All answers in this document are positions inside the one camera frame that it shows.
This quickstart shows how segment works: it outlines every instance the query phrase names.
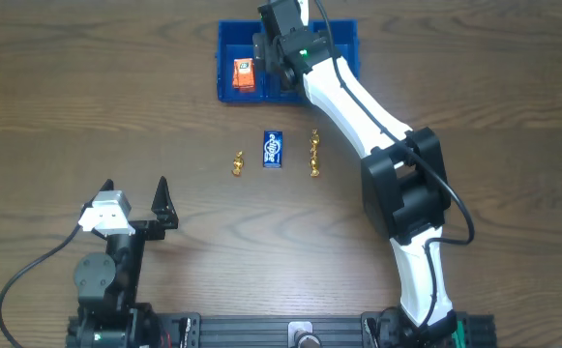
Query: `wooden surface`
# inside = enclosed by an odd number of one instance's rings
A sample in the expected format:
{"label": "wooden surface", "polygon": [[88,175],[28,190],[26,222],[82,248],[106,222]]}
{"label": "wooden surface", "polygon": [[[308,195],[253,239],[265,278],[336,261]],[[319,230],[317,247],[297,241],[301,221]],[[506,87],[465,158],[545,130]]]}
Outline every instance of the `wooden surface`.
{"label": "wooden surface", "polygon": [[[0,290],[70,233],[106,178],[141,218],[164,175],[181,226],[146,247],[138,299],[156,310],[357,314],[399,302],[392,250],[362,211],[359,159],[334,124],[304,106],[217,101],[217,21],[257,18],[261,2],[0,0]],[[358,18],[364,85],[413,128],[435,129],[471,208],[475,243],[443,247],[455,308],[495,314],[502,347],[562,345],[562,0],[326,6]],[[284,131],[282,170],[260,165],[271,129]],[[458,212],[445,233],[465,233]],[[81,233],[17,283],[4,310],[15,337],[61,346],[74,266],[103,249]]]}

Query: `blue plastic bin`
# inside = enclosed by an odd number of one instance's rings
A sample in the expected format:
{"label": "blue plastic bin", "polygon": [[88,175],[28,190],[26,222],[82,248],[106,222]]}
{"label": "blue plastic bin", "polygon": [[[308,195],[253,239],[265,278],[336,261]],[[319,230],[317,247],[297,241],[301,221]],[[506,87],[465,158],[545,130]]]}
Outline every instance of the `blue plastic bin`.
{"label": "blue plastic bin", "polygon": [[[337,19],[330,22],[335,45],[347,60],[356,78],[360,78],[360,57],[358,56],[358,23],[355,19]],[[323,20],[309,23],[313,32],[325,30]],[[219,50],[217,59],[217,90],[221,102],[301,102],[302,97],[294,92],[281,90],[281,79],[265,72],[255,73],[256,89],[241,93],[232,86],[233,61],[253,58],[252,34],[263,31],[259,20],[221,20],[219,22]]]}

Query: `blue container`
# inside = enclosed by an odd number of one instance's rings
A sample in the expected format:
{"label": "blue container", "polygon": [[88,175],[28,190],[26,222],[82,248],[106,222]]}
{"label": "blue container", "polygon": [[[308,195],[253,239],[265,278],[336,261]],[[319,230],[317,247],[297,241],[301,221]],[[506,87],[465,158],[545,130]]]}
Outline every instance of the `blue container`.
{"label": "blue container", "polygon": [[[360,78],[360,57],[358,55],[358,23],[355,19],[337,19],[330,21],[335,45],[347,60],[349,68],[356,78]],[[313,32],[325,30],[323,20],[309,23]],[[265,72],[255,73],[256,90],[241,93],[232,86],[233,61],[241,58],[253,58],[252,34],[261,33],[263,24],[260,20],[221,20],[219,22],[219,50],[216,52],[217,81],[216,87],[221,102],[301,102],[302,97],[294,92],[281,90],[281,79]]]}

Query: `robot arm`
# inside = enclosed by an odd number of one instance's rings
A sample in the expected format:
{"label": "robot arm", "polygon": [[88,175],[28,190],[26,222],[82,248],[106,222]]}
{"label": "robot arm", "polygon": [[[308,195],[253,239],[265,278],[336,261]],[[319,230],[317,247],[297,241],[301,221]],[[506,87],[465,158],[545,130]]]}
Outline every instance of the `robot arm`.
{"label": "robot arm", "polygon": [[301,91],[335,122],[358,152],[365,211],[375,229],[390,239],[399,267],[401,321],[412,332],[403,345],[437,341],[455,330],[456,315],[444,286],[439,243],[431,243],[437,291],[433,312],[424,323],[433,285],[426,243],[441,237],[450,197],[420,167],[398,178],[396,169],[413,163],[341,87],[333,59],[348,89],[377,122],[446,181],[439,141],[431,130],[412,131],[384,110],[356,80],[344,58],[337,51],[330,52],[327,34],[306,28],[299,18],[303,9],[294,0],[259,7],[266,34],[253,36],[255,66],[280,75],[284,88]]}

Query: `white plastic part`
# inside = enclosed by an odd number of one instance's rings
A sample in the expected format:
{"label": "white plastic part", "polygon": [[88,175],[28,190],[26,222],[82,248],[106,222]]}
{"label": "white plastic part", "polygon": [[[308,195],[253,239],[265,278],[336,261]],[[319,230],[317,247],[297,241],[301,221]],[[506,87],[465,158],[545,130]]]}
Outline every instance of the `white plastic part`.
{"label": "white plastic part", "polygon": [[304,26],[309,26],[309,0],[298,0],[300,5],[300,19]]}
{"label": "white plastic part", "polygon": [[[356,80],[344,58],[337,59],[337,63],[340,76],[349,90],[365,105],[379,123],[396,138],[403,140],[405,132],[412,129],[379,105]],[[360,158],[370,155],[370,150],[374,147],[383,150],[394,144],[394,141],[382,134],[379,127],[340,87],[332,58],[316,64],[312,67],[312,71],[304,75],[304,89],[307,98],[328,114],[337,124],[337,127],[354,146]]]}
{"label": "white plastic part", "polygon": [[134,234],[128,223],[131,206],[121,190],[101,191],[78,220],[84,232],[96,231],[105,236],[113,234]]}
{"label": "white plastic part", "polygon": [[[421,325],[427,317],[433,291],[429,262],[425,254],[425,242],[427,239],[441,236],[442,227],[439,227],[430,228],[415,236],[409,246],[400,245],[394,238],[390,240],[399,268],[400,304],[407,317],[416,326]],[[453,303],[448,298],[444,287],[439,243],[431,243],[429,247],[437,280],[437,302],[428,322],[428,325],[432,325],[446,317],[446,314],[453,309]]]}

